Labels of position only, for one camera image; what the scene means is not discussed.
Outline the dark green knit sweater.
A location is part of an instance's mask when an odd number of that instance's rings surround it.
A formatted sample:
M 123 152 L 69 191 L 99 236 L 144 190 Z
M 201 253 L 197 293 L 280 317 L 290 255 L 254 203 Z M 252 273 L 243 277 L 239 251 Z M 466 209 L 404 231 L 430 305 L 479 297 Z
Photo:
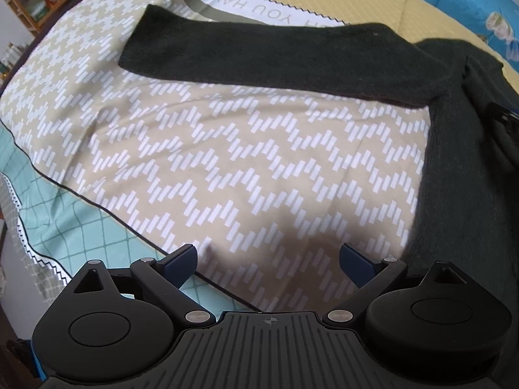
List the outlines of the dark green knit sweater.
M 149 6 L 119 60 L 140 76 L 300 89 L 427 107 L 431 118 L 405 261 L 450 260 L 498 295 L 518 290 L 518 158 L 484 110 L 518 110 L 502 65 L 466 41 L 410 43 L 388 26 L 206 23 Z

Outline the beige zigzag patterned bedsheet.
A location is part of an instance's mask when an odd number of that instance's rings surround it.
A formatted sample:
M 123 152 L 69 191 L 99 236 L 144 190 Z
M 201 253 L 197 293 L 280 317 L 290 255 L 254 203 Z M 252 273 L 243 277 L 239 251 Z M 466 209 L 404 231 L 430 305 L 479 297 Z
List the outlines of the beige zigzag patterned bedsheet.
M 325 312 L 355 291 L 349 242 L 405 260 L 429 109 L 300 89 L 161 80 L 119 60 L 155 5 L 206 23 L 388 26 L 410 43 L 474 32 L 421 0 L 82 0 L 34 42 L 1 93 L 1 206 L 35 323 L 90 259 L 126 267 L 192 243 L 188 293 L 215 312 Z

